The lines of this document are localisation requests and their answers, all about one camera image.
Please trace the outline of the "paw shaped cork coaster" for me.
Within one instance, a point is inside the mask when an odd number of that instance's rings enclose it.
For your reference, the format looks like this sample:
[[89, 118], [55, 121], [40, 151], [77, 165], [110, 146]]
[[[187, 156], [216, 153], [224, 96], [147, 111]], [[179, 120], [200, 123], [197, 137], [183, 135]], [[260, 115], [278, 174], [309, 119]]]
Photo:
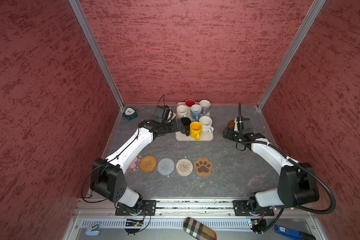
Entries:
[[212, 174], [213, 163], [208, 158], [198, 158], [194, 162], [194, 169], [199, 177], [210, 177]]

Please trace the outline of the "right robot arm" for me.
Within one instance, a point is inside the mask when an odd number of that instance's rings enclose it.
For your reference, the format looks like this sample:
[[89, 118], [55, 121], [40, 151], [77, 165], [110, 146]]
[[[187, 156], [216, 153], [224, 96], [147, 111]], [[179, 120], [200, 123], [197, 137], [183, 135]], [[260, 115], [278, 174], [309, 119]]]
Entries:
[[244, 145], [262, 157], [279, 174], [278, 186], [275, 189], [255, 194], [252, 203], [256, 207], [294, 208], [320, 199], [317, 181], [307, 174], [307, 171], [313, 172], [310, 164], [300, 164], [292, 158], [285, 157], [261, 134], [248, 131], [240, 134], [235, 129], [226, 127], [223, 138]]

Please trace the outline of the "woven rattan coaster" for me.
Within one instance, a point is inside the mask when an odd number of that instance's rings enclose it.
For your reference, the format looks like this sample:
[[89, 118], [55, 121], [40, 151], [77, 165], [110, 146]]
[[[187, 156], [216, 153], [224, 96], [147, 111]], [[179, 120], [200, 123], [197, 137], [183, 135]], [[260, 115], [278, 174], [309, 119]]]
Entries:
[[145, 173], [149, 173], [156, 169], [157, 164], [157, 158], [154, 156], [146, 156], [140, 161], [140, 169]]

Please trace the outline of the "grey knitted coaster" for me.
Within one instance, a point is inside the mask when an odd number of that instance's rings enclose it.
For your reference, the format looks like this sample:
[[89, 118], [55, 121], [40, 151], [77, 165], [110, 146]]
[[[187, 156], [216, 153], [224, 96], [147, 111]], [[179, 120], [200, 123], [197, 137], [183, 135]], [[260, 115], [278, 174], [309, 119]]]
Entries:
[[157, 166], [158, 172], [163, 176], [168, 176], [175, 169], [175, 164], [172, 159], [164, 158], [159, 161]]

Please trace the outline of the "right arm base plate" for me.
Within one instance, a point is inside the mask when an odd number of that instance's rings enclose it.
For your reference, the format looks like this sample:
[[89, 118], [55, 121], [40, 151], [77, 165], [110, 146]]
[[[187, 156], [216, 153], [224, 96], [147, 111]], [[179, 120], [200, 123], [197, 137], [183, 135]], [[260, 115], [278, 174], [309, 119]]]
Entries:
[[233, 209], [237, 217], [272, 217], [272, 207], [260, 207], [254, 200], [234, 200]]

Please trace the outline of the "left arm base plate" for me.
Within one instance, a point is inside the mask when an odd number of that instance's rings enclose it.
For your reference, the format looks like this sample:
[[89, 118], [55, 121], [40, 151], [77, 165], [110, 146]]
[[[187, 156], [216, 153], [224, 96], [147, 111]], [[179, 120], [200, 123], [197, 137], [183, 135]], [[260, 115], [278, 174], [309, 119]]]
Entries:
[[141, 200], [138, 201], [134, 207], [129, 207], [127, 205], [117, 203], [115, 215], [116, 216], [143, 216], [147, 214], [148, 216], [154, 216], [156, 212], [157, 201], [156, 200]]

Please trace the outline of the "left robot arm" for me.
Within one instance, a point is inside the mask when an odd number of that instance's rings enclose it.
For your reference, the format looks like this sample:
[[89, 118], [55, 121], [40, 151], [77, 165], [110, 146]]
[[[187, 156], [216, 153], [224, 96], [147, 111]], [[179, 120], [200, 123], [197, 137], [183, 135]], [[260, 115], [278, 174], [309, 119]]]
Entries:
[[179, 119], [170, 120], [168, 123], [142, 121], [132, 137], [117, 151], [93, 163], [90, 189], [113, 203], [139, 211], [142, 208], [142, 196], [127, 187], [124, 173], [135, 157], [155, 138], [179, 132], [183, 125]]

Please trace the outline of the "pink flower coaster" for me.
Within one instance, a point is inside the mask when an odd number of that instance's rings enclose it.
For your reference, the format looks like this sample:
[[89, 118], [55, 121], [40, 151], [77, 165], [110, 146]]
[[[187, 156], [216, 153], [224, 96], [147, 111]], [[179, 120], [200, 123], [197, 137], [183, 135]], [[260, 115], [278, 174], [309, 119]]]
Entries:
[[140, 162], [142, 160], [142, 155], [137, 155], [133, 161], [130, 163], [130, 165], [128, 166], [125, 174], [128, 173], [136, 173], [139, 169], [140, 169]]

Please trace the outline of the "black mug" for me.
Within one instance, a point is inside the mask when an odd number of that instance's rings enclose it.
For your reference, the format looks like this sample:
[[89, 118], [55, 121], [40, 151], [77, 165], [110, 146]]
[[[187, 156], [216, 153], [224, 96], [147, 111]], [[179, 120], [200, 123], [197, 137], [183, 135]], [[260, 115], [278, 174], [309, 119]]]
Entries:
[[183, 123], [184, 123], [184, 126], [182, 126], [182, 127], [186, 127], [188, 129], [188, 134], [186, 136], [189, 137], [190, 136], [190, 125], [191, 125], [192, 121], [189, 118], [185, 117], [185, 120], [183, 120]]

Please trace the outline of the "multicolour woven coaster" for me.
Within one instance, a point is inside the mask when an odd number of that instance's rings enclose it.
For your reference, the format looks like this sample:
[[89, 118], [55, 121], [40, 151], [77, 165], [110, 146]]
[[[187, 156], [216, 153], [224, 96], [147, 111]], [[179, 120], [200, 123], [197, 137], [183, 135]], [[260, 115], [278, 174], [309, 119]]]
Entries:
[[193, 171], [193, 163], [188, 159], [180, 159], [176, 164], [176, 170], [180, 176], [188, 176]]

